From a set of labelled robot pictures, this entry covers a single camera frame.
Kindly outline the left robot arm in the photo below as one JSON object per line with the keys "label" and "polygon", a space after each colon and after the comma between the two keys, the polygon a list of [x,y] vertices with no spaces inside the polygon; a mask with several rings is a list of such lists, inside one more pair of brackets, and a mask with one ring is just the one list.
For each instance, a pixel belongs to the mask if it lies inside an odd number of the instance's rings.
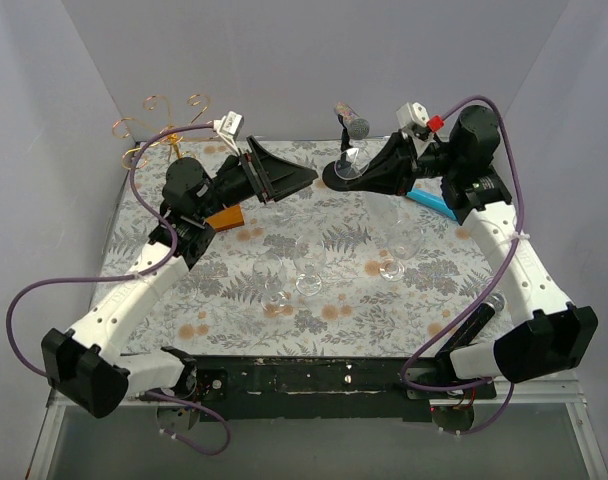
{"label": "left robot arm", "polygon": [[50,330],[41,349],[52,388],[92,416],[103,418],[127,396],[160,389],[177,400],[197,386],[197,363],[174,347],[150,354],[122,352],[135,327],[204,255],[216,231],[208,218],[257,197],[280,201],[311,185],[315,170],[280,159],[254,137],[248,150],[227,157],[214,177],[190,157],[167,169],[162,222],[151,232],[130,279],[113,287],[66,332]]}

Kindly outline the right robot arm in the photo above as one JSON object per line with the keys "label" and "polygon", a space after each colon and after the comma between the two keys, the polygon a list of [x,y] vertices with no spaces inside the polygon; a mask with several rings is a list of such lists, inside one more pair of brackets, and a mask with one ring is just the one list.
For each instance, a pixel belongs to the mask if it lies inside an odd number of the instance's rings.
{"label": "right robot arm", "polygon": [[493,290],[508,302],[514,327],[492,343],[454,346],[435,358],[429,391],[459,397],[502,376],[513,383],[576,368],[598,326],[594,310],[577,306],[556,284],[523,230],[523,196],[507,188],[492,166],[499,146],[510,145],[500,113],[481,96],[453,109],[455,123],[446,141],[436,134],[440,116],[422,105],[398,111],[400,128],[364,166],[348,153],[323,170],[325,185],[338,192],[402,196],[419,179],[438,178],[446,206],[486,258],[493,278],[459,316],[472,317]]}

